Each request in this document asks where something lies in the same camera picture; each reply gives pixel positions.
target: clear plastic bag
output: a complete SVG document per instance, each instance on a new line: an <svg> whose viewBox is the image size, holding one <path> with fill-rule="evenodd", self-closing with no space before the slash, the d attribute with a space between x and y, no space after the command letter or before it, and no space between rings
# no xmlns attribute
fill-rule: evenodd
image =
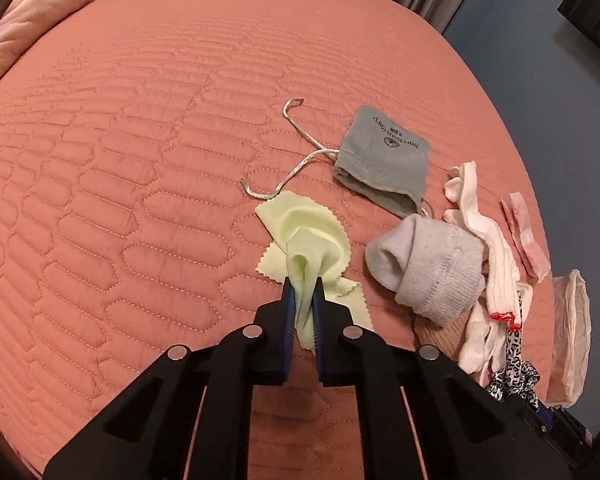
<svg viewBox="0 0 600 480"><path fill-rule="evenodd" d="M582 393L591 346L589 297L579 270L554 278L554 298L554 358L545 404L568 408Z"/></svg>

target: metal screw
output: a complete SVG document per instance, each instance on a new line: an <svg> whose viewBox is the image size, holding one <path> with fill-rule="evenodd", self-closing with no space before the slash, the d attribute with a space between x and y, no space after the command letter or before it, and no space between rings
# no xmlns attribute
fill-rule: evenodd
<svg viewBox="0 0 600 480"><path fill-rule="evenodd" d="M167 352L167 357L172 361L179 361L187 356L187 347L182 345L172 346Z"/></svg>
<svg viewBox="0 0 600 480"><path fill-rule="evenodd" d="M418 350L420 357L426 359L427 361L435 361L438 357L440 357L440 350L438 350L433 345L424 345L420 347Z"/></svg>
<svg viewBox="0 0 600 480"><path fill-rule="evenodd" d="M344 327L342 330L342 335L347 339L360 339L362 337L362 333L362 329L355 325Z"/></svg>
<svg viewBox="0 0 600 480"><path fill-rule="evenodd" d="M242 335L249 339L256 339L262 335L262 327L260 325L247 325L242 329Z"/></svg>

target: quilted stitching pattern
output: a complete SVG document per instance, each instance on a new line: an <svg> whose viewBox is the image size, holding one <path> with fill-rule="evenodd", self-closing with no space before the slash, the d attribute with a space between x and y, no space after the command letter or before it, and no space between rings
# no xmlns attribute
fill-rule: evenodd
<svg viewBox="0 0 600 480"><path fill-rule="evenodd" d="M520 158L478 83L429 25L387 0L95 0L0 81L0 428L36 468L171 344L218 342L280 294L255 272L269 234L237 181L270 189L312 150L281 114L339 145L360 104L431 145L427 196L475 159L480 208L521 191ZM334 211L376 330L411 320L363 249L397 219L309 165L288 189ZM548 376L551 279L525 358ZM541 396L546 381L541 383ZM352 392L316 383L296 349L284 389L254 398L254 478L362 478Z"/></svg>

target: light green cloth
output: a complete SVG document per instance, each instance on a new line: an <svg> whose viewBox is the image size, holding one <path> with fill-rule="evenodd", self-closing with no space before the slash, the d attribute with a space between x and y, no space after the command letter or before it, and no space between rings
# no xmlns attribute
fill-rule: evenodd
<svg viewBox="0 0 600 480"><path fill-rule="evenodd" d="M362 285L343 278L349 265L349 239L338 219L309 197L283 191L256 208L273 243L257 271L283 283L289 277L296 292L296 333L302 348L315 351L311 298L319 276L328 301L349 307L356 325L373 330Z"/></svg>

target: blue wall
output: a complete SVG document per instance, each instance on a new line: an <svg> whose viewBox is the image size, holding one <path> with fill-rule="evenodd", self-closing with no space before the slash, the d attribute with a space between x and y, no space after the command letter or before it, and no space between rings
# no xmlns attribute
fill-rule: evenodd
<svg viewBox="0 0 600 480"><path fill-rule="evenodd" d="M570 410L600 428L600 51L562 0L465 0L445 37L516 143L538 197L554 275L580 269L591 300L585 391Z"/></svg>

